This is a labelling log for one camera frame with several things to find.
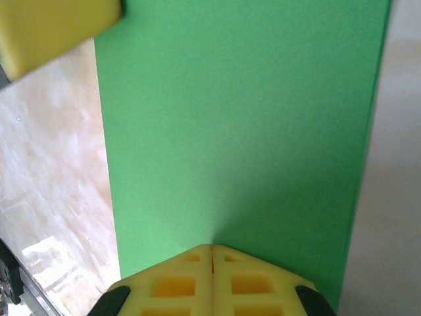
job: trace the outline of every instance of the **yellow plastic piece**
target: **yellow plastic piece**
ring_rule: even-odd
[[[307,316],[295,287],[312,282],[225,246],[212,253],[213,315]]]
[[[10,81],[110,28],[120,0],[0,0],[0,63]]]
[[[131,288],[119,315],[211,316],[212,247],[202,245],[111,286]]]
[[[119,316],[307,316],[295,287],[314,284],[225,246],[202,245],[125,278]]]

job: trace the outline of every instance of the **white wall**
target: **white wall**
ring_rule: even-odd
[[[421,0],[393,4],[339,315],[421,315]]]

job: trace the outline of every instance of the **beige tile floor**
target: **beige tile floor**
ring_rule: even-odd
[[[119,276],[93,41],[0,93],[0,237],[57,307]]]
[[[421,315],[421,2],[396,0],[342,316]],[[0,93],[0,237],[65,315],[119,278],[93,42]]]

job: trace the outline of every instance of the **green board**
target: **green board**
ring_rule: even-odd
[[[202,243],[337,307],[388,0],[128,0],[95,40],[120,266]]]

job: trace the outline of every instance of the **green panel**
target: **green panel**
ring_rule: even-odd
[[[337,306],[388,0],[127,0],[95,41],[122,276],[202,243]]]

